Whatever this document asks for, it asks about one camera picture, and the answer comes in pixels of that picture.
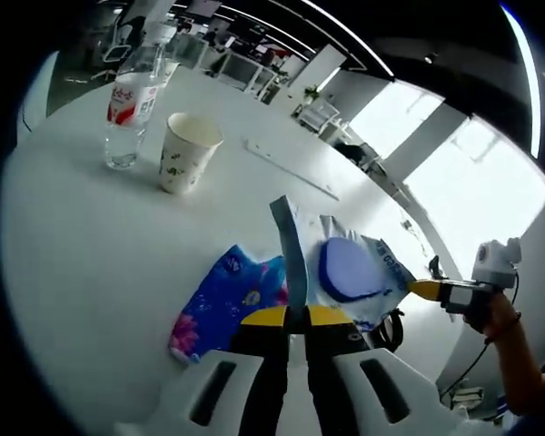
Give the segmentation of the person's right hand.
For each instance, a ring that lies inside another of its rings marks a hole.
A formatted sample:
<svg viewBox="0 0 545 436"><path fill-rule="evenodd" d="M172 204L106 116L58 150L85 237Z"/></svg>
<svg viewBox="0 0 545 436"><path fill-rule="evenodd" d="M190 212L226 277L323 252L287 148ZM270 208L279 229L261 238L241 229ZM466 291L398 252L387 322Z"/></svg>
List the person's right hand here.
<svg viewBox="0 0 545 436"><path fill-rule="evenodd" d="M518 327L520 317L510 300L502 292L497 292L479 309L464 314L462 319L485 337L486 344L490 344Z"/></svg>

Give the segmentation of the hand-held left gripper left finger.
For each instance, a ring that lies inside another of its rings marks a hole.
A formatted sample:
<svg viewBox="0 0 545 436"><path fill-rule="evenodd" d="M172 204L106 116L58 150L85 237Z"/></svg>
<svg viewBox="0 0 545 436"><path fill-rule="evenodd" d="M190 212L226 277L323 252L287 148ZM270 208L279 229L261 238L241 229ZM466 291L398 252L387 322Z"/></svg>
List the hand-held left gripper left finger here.
<svg viewBox="0 0 545 436"><path fill-rule="evenodd" d="M199 364L200 386L183 415L193 435L274 435L288 386L288 306L244 318L229 350Z"/></svg>

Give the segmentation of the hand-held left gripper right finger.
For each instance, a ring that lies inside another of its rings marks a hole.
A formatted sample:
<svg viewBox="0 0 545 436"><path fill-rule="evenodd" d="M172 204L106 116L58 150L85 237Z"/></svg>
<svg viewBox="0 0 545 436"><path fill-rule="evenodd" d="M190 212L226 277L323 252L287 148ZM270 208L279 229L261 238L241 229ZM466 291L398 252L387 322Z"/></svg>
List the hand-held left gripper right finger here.
<svg viewBox="0 0 545 436"><path fill-rule="evenodd" d="M442 435L433 383L386 349L370 349L337 308L303 309L309 390L322 434Z"/></svg>

